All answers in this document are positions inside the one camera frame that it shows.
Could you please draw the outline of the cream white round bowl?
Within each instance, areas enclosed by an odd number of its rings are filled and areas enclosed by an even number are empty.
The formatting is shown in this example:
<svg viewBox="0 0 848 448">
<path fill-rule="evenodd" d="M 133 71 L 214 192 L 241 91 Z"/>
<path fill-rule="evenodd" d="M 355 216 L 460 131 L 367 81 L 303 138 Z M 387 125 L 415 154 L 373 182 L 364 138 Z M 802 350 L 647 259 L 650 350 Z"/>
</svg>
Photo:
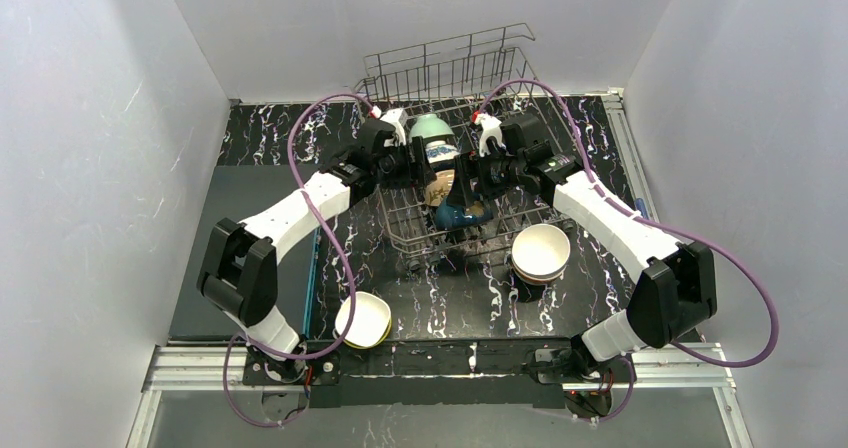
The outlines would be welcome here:
<svg viewBox="0 0 848 448">
<path fill-rule="evenodd" d="M 454 177 L 454 170 L 437 172 L 436 178 L 428 183 L 424 189 L 425 203 L 430 207 L 437 208 L 450 193 Z"/>
</svg>

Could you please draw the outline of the blue floral bowl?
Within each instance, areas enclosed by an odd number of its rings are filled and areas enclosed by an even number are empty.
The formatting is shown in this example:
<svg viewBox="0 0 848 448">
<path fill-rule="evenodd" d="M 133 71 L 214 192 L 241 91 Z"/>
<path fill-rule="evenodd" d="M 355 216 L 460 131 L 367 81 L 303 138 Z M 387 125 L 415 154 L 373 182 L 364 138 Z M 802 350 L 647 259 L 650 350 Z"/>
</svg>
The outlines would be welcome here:
<svg viewBox="0 0 848 448">
<path fill-rule="evenodd" d="M 452 169 L 454 159 L 459 155 L 458 148 L 446 140 L 436 140 L 425 146 L 426 159 L 436 172 Z"/>
</svg>

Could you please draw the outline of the green celadon bowl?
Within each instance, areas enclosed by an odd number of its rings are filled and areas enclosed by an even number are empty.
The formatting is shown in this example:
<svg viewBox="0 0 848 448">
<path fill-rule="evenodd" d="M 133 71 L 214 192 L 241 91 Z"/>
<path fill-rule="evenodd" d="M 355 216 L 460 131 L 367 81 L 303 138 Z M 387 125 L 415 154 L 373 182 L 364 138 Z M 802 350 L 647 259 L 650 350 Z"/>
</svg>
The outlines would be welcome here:
<svg viewBox="0 0 848 448">
<path fill-rule="evenodd" d="M 451 126 L 435 113 L 422 114 L 415 118 L 410 129 L 410 137 L 421 138 L 425 143 L 431 140 L 453 137 Z"/>
</svg>

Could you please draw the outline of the tan interior dark bowl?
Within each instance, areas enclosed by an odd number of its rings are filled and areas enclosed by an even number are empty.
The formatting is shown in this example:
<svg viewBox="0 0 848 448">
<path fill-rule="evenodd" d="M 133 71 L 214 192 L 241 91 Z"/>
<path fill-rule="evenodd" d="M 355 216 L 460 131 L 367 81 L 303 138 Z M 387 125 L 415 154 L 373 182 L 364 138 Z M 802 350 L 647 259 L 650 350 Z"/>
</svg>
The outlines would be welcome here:
<svg viewBox="0 0 848 448">
<path fill-rule="evenodd" d="M 435 226 L 439 230 L 453 231 L 484 224 L 493 219 L 491 209 L 481 201 L 464 208 L 442 202 L 435 211 Z"/>
</svg>

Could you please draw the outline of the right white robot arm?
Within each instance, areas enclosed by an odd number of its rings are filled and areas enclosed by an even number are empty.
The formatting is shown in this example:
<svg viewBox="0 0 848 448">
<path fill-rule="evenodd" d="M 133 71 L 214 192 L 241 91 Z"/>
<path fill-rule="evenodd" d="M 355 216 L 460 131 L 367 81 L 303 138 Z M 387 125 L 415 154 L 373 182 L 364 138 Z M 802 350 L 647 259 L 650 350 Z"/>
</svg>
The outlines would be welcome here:
<svg viewBox="0 0 848 448">
<path fill-rule="evenodd" d="M 476 112 L 479 147 L 456 159 L 447 199 L 468 205 L 513 187 L 538 196 L 606 248 L 635 283 L 627 307 L 571 338 L 587 368 L 639 351 L 662 348 L 717 312 L 713 252 L 685 244 L 630 209 L 578 157 L 555 150 L 539 118 L 500 121 Z"/>
</svg>

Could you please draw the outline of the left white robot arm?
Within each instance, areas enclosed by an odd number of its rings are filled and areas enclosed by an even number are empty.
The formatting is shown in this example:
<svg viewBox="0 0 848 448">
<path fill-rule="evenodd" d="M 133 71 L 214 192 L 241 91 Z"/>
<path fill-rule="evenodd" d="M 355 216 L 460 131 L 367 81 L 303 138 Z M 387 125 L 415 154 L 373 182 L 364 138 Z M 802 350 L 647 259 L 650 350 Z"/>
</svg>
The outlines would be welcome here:
<svg viewBox="0 0 848 448">
<path fill-rule="evenodd" d="M 378 185 L 409 185 L 427 172 L 424 146 L 407 143 L 400 108 L 360 126 L 356 142 L 270 208 L 242 221 L 217 222 L 201 263 L 197 288 L 275 360 L 309 359 L 301 335 L 277 307 L 278 266 L 302 239 L 368 198 Z"/>
</svg>

